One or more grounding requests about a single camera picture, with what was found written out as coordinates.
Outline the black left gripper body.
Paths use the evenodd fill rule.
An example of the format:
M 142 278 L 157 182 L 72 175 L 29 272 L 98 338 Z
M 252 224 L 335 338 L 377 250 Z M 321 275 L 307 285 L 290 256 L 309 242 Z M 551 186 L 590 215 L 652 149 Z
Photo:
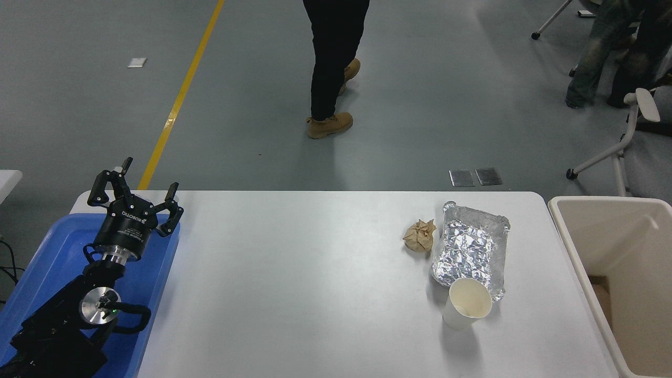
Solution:
M 94 252 L 101 255 L 124 254 L 130 261 L 141 260 L 150 235 L 158 226 L 155 214 L 149 215 L 153 204 L 132 195 L 113 201 L 94 239 Z

